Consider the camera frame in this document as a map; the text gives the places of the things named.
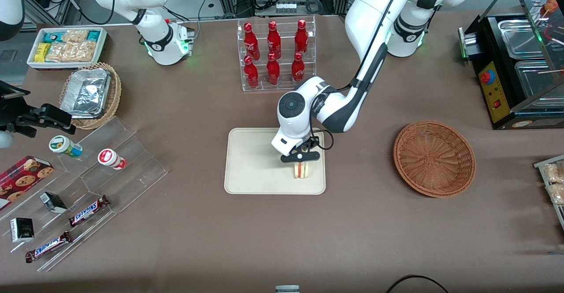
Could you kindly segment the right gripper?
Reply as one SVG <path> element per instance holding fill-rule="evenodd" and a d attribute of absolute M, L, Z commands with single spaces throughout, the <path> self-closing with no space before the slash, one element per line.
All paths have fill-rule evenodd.
<path fill-rule="evenodd" d="M 34 138 L 40 124 L 40 116 L 46 122 L 47 128 L 53 128 L 70 135 L 76 133 L 76 126 L 72 125 L 72 116 L 52 104 L 43 104 L 41 108 L 34 108 L 26 103 L 24 96 L 30 92 L 0 82 L 0 130 L 2 132 L 20 133 Z"/>

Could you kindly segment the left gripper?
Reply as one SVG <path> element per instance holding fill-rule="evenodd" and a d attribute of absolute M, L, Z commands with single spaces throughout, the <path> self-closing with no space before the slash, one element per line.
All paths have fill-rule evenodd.
<path fill-rule="evenodd" d="M 280 160 L 283 163 L 296 163 L 317 161 L 321 158 L 320 152 L 314 150 L 319 146 L 317 136 L 309 136 L 304 139 L 295 139 L 284 136 L 282 129 L 279 129 L 271 145 L 281 154 Z"/>

